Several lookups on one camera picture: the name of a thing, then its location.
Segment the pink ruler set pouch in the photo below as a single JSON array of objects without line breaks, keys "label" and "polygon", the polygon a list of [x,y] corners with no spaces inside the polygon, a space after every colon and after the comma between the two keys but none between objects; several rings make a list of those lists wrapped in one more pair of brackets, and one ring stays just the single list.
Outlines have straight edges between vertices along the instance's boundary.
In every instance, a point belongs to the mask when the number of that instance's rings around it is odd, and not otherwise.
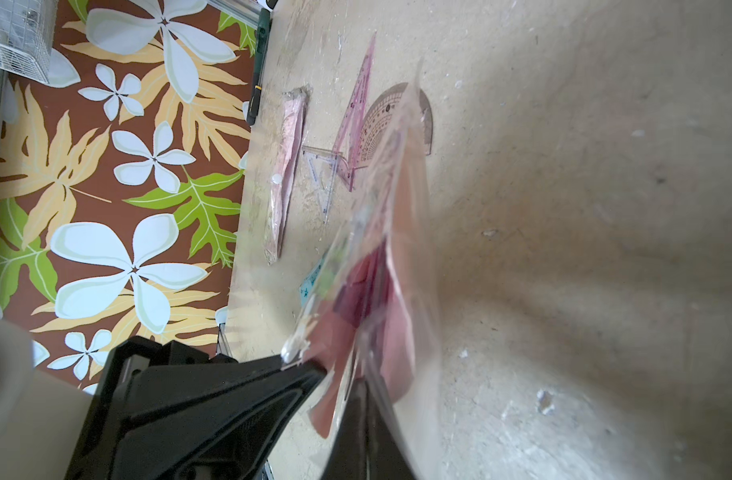
[{"label": "pink ruler set pouch", "polygon": [[268,217],[264,235],[265,254],[270,265],[275,264],[282,253],[308,101],[309,89],[306,86],[283,95],[283,121],[274,170],[270,178]]},{"label": "pink ruler set pouch", "polygon": [[420,91],[408,84],[281,356],[286,367],[325,369],[309,419],[331,450],[351,388],[365,379],[392,408],[416,479],[436,479],[441,312]]}]

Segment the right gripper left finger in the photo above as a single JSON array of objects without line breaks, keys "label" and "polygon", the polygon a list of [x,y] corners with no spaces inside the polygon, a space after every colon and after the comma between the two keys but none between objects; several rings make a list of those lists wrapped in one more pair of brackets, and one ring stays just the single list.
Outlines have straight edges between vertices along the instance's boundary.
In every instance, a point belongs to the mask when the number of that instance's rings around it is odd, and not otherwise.
[{"label": "right gripper left finger", "polygon": [[259,479],[326,376],[134,336],[109,354],[68,479]]}]

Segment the green transparent straight ruler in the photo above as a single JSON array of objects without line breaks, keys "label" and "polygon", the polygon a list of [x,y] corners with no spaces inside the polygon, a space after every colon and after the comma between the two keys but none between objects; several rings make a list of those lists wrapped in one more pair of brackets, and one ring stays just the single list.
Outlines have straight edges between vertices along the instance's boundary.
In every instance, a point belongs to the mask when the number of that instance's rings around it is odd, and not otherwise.
[{"label": "green transparent straight ruler", "polygon": [[309,274],[305,277],[302,284],[299,287],[299,298],[300,298],[300,306],[304,307],[308,301],[308,298],[313,290],[313,287],[315,285],[315,282],[317,281],[321,269],[324,265],[325,258],[322,257],[319,262],[316,264],[316,266],[309,272]]}]

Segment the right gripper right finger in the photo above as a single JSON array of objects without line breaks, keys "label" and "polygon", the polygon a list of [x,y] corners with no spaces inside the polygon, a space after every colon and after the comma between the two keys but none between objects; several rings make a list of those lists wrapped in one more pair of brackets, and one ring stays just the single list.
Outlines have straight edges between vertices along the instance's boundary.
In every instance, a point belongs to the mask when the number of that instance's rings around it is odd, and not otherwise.
[{"label": "right gripper right finger", "polygon": [[321,479],[416,479],[401,438],[391,428],[393,417],[377,391],[365,379],[357,380]]}]

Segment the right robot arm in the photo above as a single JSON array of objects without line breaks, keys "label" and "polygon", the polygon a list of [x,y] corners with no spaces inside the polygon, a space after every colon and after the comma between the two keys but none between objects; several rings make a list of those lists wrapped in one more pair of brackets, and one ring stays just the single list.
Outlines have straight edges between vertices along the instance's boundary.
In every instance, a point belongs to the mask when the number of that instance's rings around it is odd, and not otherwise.
[{"label": "right robot arm", "polygon": [[106,368],[94,395],[68,395],[35,378],[31,336],[0,319],[0,479],[258,479],[325,377],[140,336]]}]

